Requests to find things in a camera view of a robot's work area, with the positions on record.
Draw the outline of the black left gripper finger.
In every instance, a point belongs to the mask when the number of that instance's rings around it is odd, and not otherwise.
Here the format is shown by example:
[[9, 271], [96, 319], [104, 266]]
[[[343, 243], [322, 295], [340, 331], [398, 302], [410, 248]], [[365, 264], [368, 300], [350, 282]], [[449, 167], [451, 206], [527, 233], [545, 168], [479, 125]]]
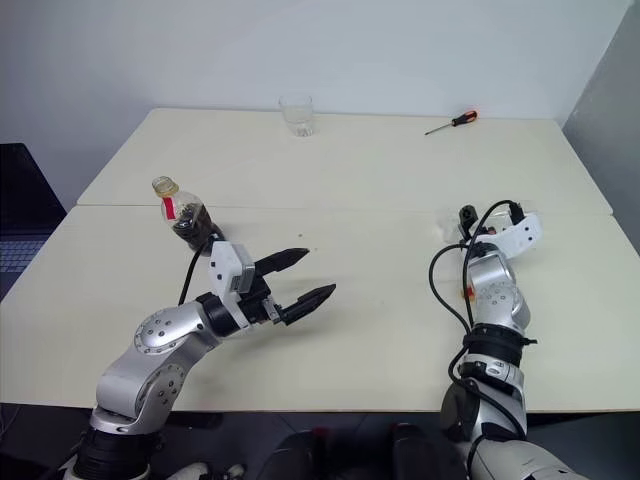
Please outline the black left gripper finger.
[[291, 306], [281, 310], [281, 321], [289, 326], [311, 314], [335, 291], [336, 285], [329, 284], [315, 288], [302, 295]]
[[288, 269], [310, 253], [307, 248], [288, 248], [254, 262], [255, 272], [264, 277], [273, 272]]

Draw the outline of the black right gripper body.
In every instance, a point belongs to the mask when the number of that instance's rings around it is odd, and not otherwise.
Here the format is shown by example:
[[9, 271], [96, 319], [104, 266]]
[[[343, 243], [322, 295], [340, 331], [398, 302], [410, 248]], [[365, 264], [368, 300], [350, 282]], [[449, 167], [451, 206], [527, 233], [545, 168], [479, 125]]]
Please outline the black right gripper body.
[[489, 217], [493, 214], [494, 208], [490, 208], [486, 214], [487, 218], [483, 223], [480, 222], [481, 218], [478, 216], [477, 211], [473, 205], [463, 206], [458, 213], [458, 230], [461, 235], [459, 240], [460, 244], [468, 244], [473, 235], [478, 233], [476, 238], [477, 243], [491, 243], [489, 237], [496, 233], [496, 230], [492, 226], [488, 226], [487, 222]]

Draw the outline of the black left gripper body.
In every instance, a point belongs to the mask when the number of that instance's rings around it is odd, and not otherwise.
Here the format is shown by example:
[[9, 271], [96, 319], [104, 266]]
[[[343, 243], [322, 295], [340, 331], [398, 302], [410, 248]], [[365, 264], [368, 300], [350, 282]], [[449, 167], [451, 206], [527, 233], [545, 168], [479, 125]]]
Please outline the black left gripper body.
[[262, 275], [256, 274], [250, 289], [242, 295], [242, 313], [250, 325], [282, 321], [282, 308], [275, 302]]

